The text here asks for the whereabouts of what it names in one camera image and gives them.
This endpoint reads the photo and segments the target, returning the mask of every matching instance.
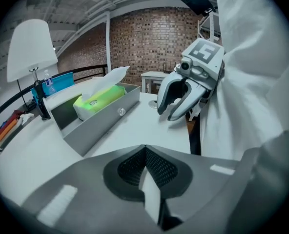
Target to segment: lamp base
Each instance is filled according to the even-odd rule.
[[[41,81],[36,80],[34,85],[35,85],[35,90],[36,90],[36,93],[38,96],[38,109],[40,112],[41,119],[42,120],[51,119],[51,117],[50,117],[50,115],[49,115],[49,113],[45,107],[45,104],[43,102],[43,98],[46,98],[46,94],[42,89]]]

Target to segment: white lampshade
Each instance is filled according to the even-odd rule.
[[[33,68],[44,69],[57,62],[48,23],[31,19],[15,28],[8,55],[8,82],[30,75]]]

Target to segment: black railing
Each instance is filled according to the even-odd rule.
[[[98,69],[98,68],[102,68],[102,72],[101,73],[97,73],[97,74],[93,74],[93,75],[89,75],[89,76],[85,76],[85,77],[81,77],[78,79],[75,79],[74,81],[78,81],[81,79],[85,79],[85,78],[89,78],[89,77],[93,77],[93,76],[98,76],[98,75],[103,75],[105,76],[105,68],[107,67],[106,64],[102,64],[102,65],[96,65],[96,66],[88,66],[88,67],[83,67],[83,68],[77,68],[77,69],[73,69],[73,70],[69,70],[69,71],[65,71],[63,73],[59,73],[57,75],[52,76],[52,78],[55,77],[59,77],[68,73],[72,73],[76,74],[82,71],[86,71],[86,70],[93,70],[93,69]],[[31,91],[31,89],[34,88],[34,84],[28,86],[27,88],[24,88],[21,92],[18,92],[16,95],[12,96],[10,99],[8,99],[3,105],[1,105],[0,107],[0,114],[8,107],[10,106],[13,102],[15,102],[17,99],[21,98],[22,96],[26,95],[27,93],[29,93]]]

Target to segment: bottle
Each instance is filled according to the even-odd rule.
[[[45,70],[45,82],[48,88],[49,95],[53,95],[56,92],[55,87],[53,86],[53,81],[51,75],[49,74],[48,70]]]

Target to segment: light fixture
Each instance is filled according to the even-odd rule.
[[[50,115],[43,102],[46,94],[36,71],[46,69],[57,62],[48,23],[40,19],[31,19],[15,28],[9,48],[7,80],[12,82],[32,73],[42,119],[49,119]]]

